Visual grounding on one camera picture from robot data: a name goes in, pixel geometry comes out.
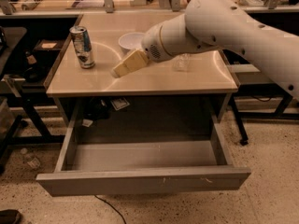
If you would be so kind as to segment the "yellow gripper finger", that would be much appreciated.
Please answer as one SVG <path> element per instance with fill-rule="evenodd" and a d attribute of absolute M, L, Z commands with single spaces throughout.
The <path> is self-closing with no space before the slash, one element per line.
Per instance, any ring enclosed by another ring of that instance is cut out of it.
<path fill-rule="evenodd" d="M 114 77 L 124 77 L 148 65 L 149 58 L 141 49 L 129 51 L 116 65 L 112 68 L 111 74 Z"/>

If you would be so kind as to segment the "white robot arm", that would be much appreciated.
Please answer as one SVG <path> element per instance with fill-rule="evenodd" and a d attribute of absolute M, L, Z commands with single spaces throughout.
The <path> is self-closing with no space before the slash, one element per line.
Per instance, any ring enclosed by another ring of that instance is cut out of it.
<path fill-rule="evenodd" d="M 232 0 L 191 0 L 185 12 L 152 26 L 139 49 L 115 66 L 122 77 L 181 54 L 227 49 L 253 64 L 293 98 L 299 98 L 299 36 L 254 20 Z"/>

